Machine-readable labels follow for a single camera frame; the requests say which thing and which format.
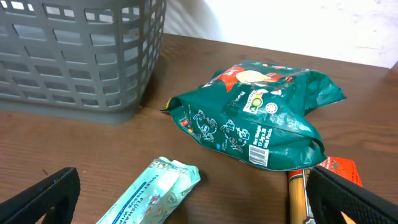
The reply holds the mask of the red spaghetti packet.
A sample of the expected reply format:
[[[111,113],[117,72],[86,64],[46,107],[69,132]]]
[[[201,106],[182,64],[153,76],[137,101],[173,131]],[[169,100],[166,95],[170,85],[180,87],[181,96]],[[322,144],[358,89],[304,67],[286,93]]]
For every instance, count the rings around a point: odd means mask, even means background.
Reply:
[[[363,186],[354,160],[327,157],[318,166],[324,167],[361,187]],[[312,169],[311,167],[288,171],[291,224],[316,224],[306,192],[308,176]]]

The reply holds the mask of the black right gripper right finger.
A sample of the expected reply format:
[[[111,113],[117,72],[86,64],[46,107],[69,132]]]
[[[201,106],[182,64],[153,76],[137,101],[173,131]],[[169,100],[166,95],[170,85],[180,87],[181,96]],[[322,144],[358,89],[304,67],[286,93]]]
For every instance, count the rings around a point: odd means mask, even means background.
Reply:
[[[316,223],[397,223],[397,205],[325,169],[308,176],[307,197]]]

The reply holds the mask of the grey plastic lattice basket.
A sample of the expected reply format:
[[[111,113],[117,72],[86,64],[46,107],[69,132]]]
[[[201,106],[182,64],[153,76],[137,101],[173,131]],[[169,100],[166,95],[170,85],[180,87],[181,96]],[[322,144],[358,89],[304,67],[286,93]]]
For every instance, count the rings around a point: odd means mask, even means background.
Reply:
[[[140,107],[166,0],[1,0],[1,108],[116,124]]]

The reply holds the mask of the green snack multipack bag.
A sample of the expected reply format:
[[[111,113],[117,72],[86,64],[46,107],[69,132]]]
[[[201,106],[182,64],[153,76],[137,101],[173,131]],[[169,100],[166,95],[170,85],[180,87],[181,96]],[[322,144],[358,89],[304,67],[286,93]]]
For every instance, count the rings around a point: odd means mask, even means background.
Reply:
[[[288,171],[325,160],[322,137],[306,115],[344,98],[322,72],[245,60],[172,97],[164,112],[208,149],[260,169]]]

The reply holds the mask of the mint wet wipes pack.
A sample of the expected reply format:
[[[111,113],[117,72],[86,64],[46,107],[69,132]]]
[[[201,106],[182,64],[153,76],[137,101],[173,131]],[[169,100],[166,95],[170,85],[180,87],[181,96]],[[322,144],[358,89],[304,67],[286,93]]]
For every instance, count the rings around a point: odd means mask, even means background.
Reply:
[[[150,163],[97,224],[161,224],[200,180],[197,167],[159,157]]]

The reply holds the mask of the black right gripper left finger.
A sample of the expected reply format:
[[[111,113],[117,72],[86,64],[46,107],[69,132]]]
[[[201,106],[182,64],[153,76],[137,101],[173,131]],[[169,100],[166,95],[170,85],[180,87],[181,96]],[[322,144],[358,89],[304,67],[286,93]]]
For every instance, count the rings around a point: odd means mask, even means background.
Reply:
[[[80,178],[65,167],[1,203],[1,224],[70,224],[80,195]]]

